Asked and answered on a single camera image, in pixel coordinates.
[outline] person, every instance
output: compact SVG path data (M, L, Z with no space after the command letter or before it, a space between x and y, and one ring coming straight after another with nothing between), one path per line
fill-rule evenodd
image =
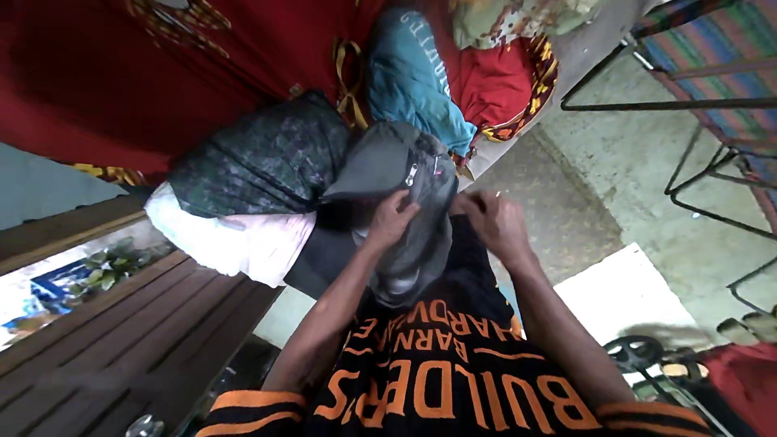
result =
M394 193L340 276L291 335L262 390L222 394L213 435L711 435L682 407L635 402L615 363L553 291L521 206L459 194L443 275L405 309L366 289L418 205ZM487 250L514 283L521 325Z

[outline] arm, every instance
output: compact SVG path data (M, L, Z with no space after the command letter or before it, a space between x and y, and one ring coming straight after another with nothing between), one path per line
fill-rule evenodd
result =
M378 206L364 244L289 337L267 374L263 391L306 394L332 370L370 274L420 209L413 204L399 211L408 193L398 191Z
M569 374L591 407L633 402L634 393L605 350L553 290L531 249L521 206L494 193L459 195L483 244L510 272L528 339Z

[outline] red cloth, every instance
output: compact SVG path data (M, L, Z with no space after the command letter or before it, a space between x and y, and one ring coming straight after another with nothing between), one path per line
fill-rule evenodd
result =
M312 88L334 101L333 41L363 47L382 3L190 0L198 9L182 16L149 0L0 5L0 141L164 173L257 107ZM149 7L187 30L153 26Z
M535 67L520 38L488 50L456 47L448 0L419 3L434 33L437 52L445 63L451 98L464 119L478 128L510 123L531 99Z
M728 344L705 354L709 381L761 437L777 436L777 346Z

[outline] zipper pull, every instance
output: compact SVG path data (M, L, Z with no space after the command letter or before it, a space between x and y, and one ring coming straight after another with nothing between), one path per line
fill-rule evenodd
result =
M405 185L408 187L413 186L413 179L416 178L416 172L418 171L418 164L413 164L413 166L410 167L410 173L407 175L407 179L405 179Z

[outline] hand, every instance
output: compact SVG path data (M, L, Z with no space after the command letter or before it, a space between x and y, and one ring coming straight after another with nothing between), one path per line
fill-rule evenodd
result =
M404 211L399 211L402 199L409 193L409 190L397 191L378 205L370 224L370 232L364 242L365 246L386 250L402 238L410 219L421 209L418 204L411 204Z
M517 202L492 191L461 193L451 209L467 214L480 241L503 264L523 268L536 259L529 244L524 212Z

